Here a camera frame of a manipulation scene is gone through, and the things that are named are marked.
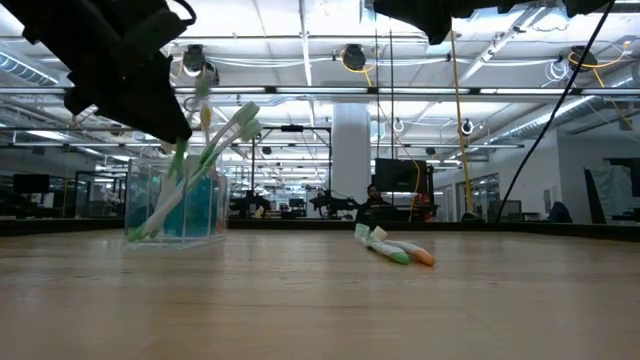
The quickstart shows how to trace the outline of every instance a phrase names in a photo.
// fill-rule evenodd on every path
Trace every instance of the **wooden table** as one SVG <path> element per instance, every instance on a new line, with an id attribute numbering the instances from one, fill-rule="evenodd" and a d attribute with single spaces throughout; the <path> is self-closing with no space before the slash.
<path id="1" fill-rule="evenodd" d="M 639 359 L 640 244 L 234 231 L 122 253 L 122 233 L 0 240 L 1 359 Z"/>

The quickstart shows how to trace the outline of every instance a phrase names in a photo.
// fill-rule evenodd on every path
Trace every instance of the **green toothbrush head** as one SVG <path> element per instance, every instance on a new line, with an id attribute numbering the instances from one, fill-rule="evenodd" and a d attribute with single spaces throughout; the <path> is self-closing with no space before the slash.
<path id="1" fill-rule="evenodd" d="M 242 131 L 242 140 L 249 141 L 258 136 L 262 131 L 262 125 L 258 121 L 251 122 Z"/>
<path id="2" fill-rule="evenodd" d="M 236 122 L 240 127 L 244 128 L 248 125 L 248 123 L 253 120 L 258 112 L 260 111 L 260 107 L 256 105 L 253 101 L 245 104 L 242 109 L 238 110 L 231 118 L 231 121 Z"/>

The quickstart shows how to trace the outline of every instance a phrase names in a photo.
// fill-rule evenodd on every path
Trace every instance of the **fluorescent light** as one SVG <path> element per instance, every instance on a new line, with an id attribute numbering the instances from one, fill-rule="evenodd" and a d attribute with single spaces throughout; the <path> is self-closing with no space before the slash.
<path id="1" fill-rule="evenodd" d="M 119 144 L 105 144 L 105 143 L 86 143 L 86 144 L 82 144 L 82 143 L 72 143 L 69 144 L 70 146 L 75 146 L 75 147 L 118 147 L 120 146 Z"/>
<path id="2" fill-rule="evenodd" d="M 256 164 L 266 163 L 287 163 L 287 164 L 313 164 L 313 163 L 329 163 L 329 160 L 312 160 L 312 159 L 269 159 L 255 160 Z"/>
<path id="3" fill-rule="evenodd" d="M 278 87 L 279 94 L 366 94 L 366 87 Z"/>
<path id="4" fill-rule="evenodd" d="M 62 143 L 40 143 L 40 142 L 32 142 L 32 143 L 11 143 L 13 146 L 32 146 L 32 147 L 63 147 Z"/>
<path id="5" fill-rule="evenodd" d="M 160 143 L 125 143 L 124 146 L 126 147 L 161 147 L 162 144 Z"/>
<path id="6" fill-rule="evenodd" d="M 95 150 L 91 150 L 91 149 L 89 149 L 89 148 L 85 148 L 85 147 L 79 147 L 79 149 L 80 149 L 80 150 L 82 150 L 82 151 L 84 151 L 84 152 L 86 152 L 86 153 L 89 153 L 89 154 L 91 154 L 91 155 L 98 155 L 98 156 L 102 156 L 102 155 L 104 155 L 104 154 L 103 154 L 103 153 L 101 153 L 101 152 L 97 152 L 97 151 L 95 151 Z"/>
<path id="7" fill-rule="evenodd" d="M 290 143 L 265 143 L 265 142 L 262 142 L 259 145 L 256 144 L 256 147 L 267 147 L 267 146 L 268 147 L 292 147 L 292 146 L 289 146 L 289 144 L 293 144 L 294 146 L 299 146 L 299 147 L 310 147 L 310 148 L 328 147 L 325 144 L 307 143 L 307 145 L 304 145 L 304 144 L 298 144 L 295 141 L 292 141 Z M 251 144 L 234 144 L 234 146 L 241 147 L 241 148 L 250 148 L 253 145 L 251 145 Z"/>
<path id="8" fill-rule="evenodd" d="M 380 94 L 391 94 L 391 88 L 380 88 Z M 459 89 L 461 95 L 466 95 L 469 89 Z M 394 94 L 422 94 L 422 95 L 452 95 L 456 93 L 455 88 L 394 88 Z"/>
<path id="9" fill-rule="evenodd" d="M 31 135 L 40 136 L 51 140 L 66 140 L 67 138 L 57 132 L 53 131 L 27 131 Z"/>
<path id="10" fill-rule="evenodd" d="M 178 95 L 192 95 L 196 93 L 195 87 L 178 86 L 174 88 L 174 92 Z M 209 92 L 216 94 L 246 94 L 246 93 L 264 93 L 263 87 L 233 87 L 233 86 L 217 86 L 209 88 Z"/>
<path id="11" fill-rule="evenodd" d="M 263 87 L 212 87 L 210 93 L 263 93 Z"/>
<path id="12" fill-rule="evenodd" d="M 129 160 L 131 160 L 131 157 L 129 157 L 129 156 L 116 155 L 116 156 L 111 156 L 111 157 L 116 159 L 116 160 L 123 161 L 123 162 L 129 162 Z"/>
<path id="13" fill-rule="evenodd" d="M 584 89 L 582 95 L 640 95 L 640 89 Z"/>
<path id="14" fill-rule="evenodd" d="M 564 89 L 481 89 L 482 95 L 562 95 Z"/>

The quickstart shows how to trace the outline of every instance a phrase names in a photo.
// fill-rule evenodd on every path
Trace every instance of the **computer monitor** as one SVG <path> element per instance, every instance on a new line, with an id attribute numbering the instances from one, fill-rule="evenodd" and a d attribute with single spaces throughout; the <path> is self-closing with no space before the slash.
<path id="1" fill-rule="evenodd" d="M 304 207 L 304 199 L 289 199 L 289 207 Z"/>
<path id="2" fill-rule="evenodd" d="M 418 182 L 418 165 L 420 183 L 418 193 L 429 193 L 429 176 L 425 161 L 376 159 L 376 190 L 379 192 L 416 192 Z"/>
<path id="3" fill-rule="evenodd" d="M 502 200 L 496 200 L 489 202 L 489 208 L 487 209 L 487 221 L 496 222 L 498 219 L 498 211 L 502 206 Z M 522 201 L 520 200 L 507 200 L 502 210 L 502 217 L 500 221 L 521 221 L 522 220 Z"/>
<path id="4" fill-rule="evenodd" d="M 43 194 L 49 192 L 50 177 L 47 174 L 14 174 L 13 192 L 18 194 Z"/>

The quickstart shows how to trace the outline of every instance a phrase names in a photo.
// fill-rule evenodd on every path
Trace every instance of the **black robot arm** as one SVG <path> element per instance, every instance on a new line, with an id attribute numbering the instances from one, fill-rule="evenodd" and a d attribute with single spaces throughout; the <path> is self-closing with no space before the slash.
<path id="1" fill-rule="evenodd" d="M 562 0 L 569 17 L 590 14 L 610 0 Z M 468 18 L 476 9 L 498 7 L 503 14 L 531 0 L 375 0 L 373 9 L 424 31 L 431 45 L 438 45 L 451 31 L 451 17 Z"/>
<path id="2" fill-rule="evenodd" d="M 195 22 L 182 20 L 165 0 L 0 0 L 71 71 L 75 87 L 65 106 L 79 114 L 92 104 L 111 118 L 175 143 L 191 136 L 169 84 L 171 57 L 159 50 Z"/>

